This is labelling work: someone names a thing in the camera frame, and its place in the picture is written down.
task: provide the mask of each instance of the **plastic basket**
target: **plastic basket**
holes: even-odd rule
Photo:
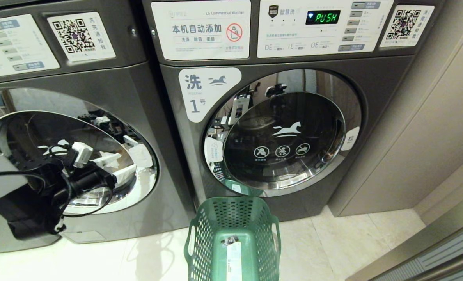
[[[253,196],[206,200],[184,247],[189,281],[278,281],[280,253],[278,218]]]

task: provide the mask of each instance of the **control panel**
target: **control panel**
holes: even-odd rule
[[[257,57],[374,50],[393,0],[261,0]]]

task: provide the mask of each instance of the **barcode tag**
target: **barcode tag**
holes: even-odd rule
[[[242,281],[242,242],[235,242],[226,249],[226,281]]]

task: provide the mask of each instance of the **white horse icon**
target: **white horse icon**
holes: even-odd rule
[[[293,133],[301,133],[297,130],[301,126],[300,122],[293,123],[290,128],[283,128],[280,126],[273,127],[274,129],[280,129],[278,132],[272,135],[278,135],[277,137],[295,137],[296,135],[292,135]]]

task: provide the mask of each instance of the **washing machine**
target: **washing machine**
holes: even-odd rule
[[[68,204],[61,235],[72,242],[172,231],[195,215],[160,70],[132,11],[127,0],[0,1],[0,153],[24,171],[82,142],[117,176],[112,194],[97,186]],[[59,238],[16,240],[0,216],[0,252]]]
[[[317,215],[442,0],[144,0],[196,188]]]

